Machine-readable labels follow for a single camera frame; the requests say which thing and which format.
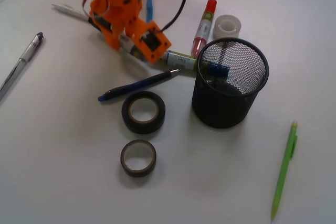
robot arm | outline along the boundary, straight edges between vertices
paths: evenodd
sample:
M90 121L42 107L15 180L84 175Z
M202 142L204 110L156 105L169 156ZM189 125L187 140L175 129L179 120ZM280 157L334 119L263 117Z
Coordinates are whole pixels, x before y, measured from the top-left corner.
M139 18L141 0L93 0L90 7L93 22L106 42L116 50L120 47L119 36L124 31L149 62L158 60L171 46L154 21L146 23Z

mesh cup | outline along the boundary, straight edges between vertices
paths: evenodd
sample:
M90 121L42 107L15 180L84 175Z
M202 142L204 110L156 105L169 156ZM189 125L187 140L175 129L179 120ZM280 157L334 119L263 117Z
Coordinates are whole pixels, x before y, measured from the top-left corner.
M209 71L209 65L228 71ZM268 75L267 60L253 44L238 38L214 40L197 61L193 110L211 127L232 127L246 117Z

white pen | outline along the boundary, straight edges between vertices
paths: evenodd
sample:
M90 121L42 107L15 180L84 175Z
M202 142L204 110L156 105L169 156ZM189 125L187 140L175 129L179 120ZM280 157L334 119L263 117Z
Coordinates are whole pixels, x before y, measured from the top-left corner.
M68 14L72 17L75 17L75 18L79 18L83 21L88 21L89 20L89 17L86 16L86 14L78 11L78 10L75 10L73 9L71 6L68 6L68 5L55 5L55 4L52 4L52 6L62 12L62 13L65 13L65 14Z
M14 83L15 79L21 73L21 71L26 66L27 62L30 62L32 59L35 49L41 44L43 40L43 33L38 33L34 39L31 41L27 49L19 58L18 62L16 63L15 67L12 69L8 77L6 78L5 82L0 87L0 100L4 97L6 92L9 90L11 85Z

blue pen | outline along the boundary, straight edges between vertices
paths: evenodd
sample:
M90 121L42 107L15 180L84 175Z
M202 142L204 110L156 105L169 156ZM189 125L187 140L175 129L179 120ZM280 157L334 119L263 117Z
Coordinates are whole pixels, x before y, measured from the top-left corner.
M129 85L125 85L125 86L121 86L121 87L111 89L110 91L107 91L102 96L98 97L98 101L103 102L103 101L107 101L107 100L116 98L120 95L127 94L129 92L133 92L137 89L140 89L140 88L149 86L151 84L157 83L159 81L168 79L170 77L176 76L178 73L179 73L179 70L176 69L176 70L173 70L173 71L157 74L156 76L149 77L147 79L144 79L142 81L138 81L138 82L133 83L133 84L129 84Z
M153 0L147 0L146 10L146 22L149 23L153 19Z

tape roll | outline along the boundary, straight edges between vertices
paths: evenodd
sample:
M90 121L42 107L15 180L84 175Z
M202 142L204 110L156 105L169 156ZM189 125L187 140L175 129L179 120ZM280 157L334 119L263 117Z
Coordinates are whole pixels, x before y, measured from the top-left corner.
M152 154L153 154L152 160L151 160L150 164L147 167L145 167L144 169L132 170L126 165L125 157L127 157L127 154L128 154L129 151L134 150L135 148L140 148L140 147L148 148L148 150L152 152ZM155 168L155 165L156 165L156 151L155 151L155 148L151 143L149 143L147 141L144 141L144 140L130 141L127 145L125 145L125 147L121 151L120 162L121 162L122 168L125 170L125 172L129 176L131 176L131 177L144 177L144 176L148 175L149 173L151 173Z
M138 121L131 114L131 107L136 100L139 99L150 99L156 105L156 115L148 121ZM121 109L122 118L127 126L127 128L138 134L149 134L158 130L163 122L166 115L166 107L163 100L157 94L150 91L137 92L130 97L128 97Z
M241 30L241 22L232 15L222 15L216 19L214 26L214 38L238 38Z

